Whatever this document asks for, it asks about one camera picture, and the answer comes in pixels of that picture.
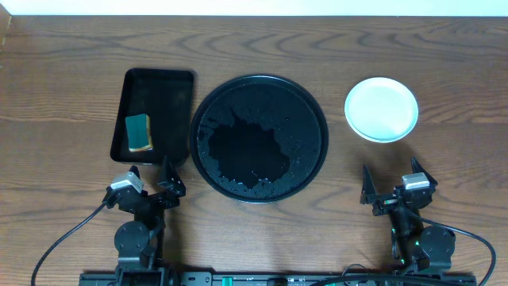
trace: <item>white backdrop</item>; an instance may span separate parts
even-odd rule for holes
[[[508,0],[0,0],[12,15],[508,16]]]

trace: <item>wooden table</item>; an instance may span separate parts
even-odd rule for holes
[[[0,284],[27,285],[44,251],[127,171],[109,150],[134,67],[194,70],[193,112],[228,79],[281,75],[314,95],[329,124],[322,170],[280,203],[226,198],[188,158],[179,169],[187,196],[167,217],[164,256],[178,268],[386,269],[390,223],[359,204],[360,166],[386,191],[415,155],[439,181],[422,215],[484,236],[498,251],[489,285],[508,283],[507,27],[505,18],[14,17],[0,54]],[[411,88],[420,106],[414,131],[386,145],[357,136],[343,110],[356,83],[380,75]],[[140,171],[153,182],[158,169]],[[48,257],[38,284],[114,269],[114,234],[131,219],[104,210]],[[490,255],[458,235],[452,262],[481,279]]]

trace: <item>round white plate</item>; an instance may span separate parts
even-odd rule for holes
[[[355,85],[346,98],[344,112],[356,133],[379,143],[405,137],[418,120],[413,93],[400,82],[383,77]]]

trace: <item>sponge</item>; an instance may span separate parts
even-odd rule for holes
[[[129,116],[125,118],[125,125],[130,152],[141,152],[153,148],[150,136],[150,117],[147,114]]]

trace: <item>liquid spill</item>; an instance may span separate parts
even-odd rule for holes
[[[282,153],[275,131],[263,130],[231,112],[233,126],[220,124],[208,140],[210,156],[218,161],[221,175],[249,189],[280,179],[289,170],[290,158]]]

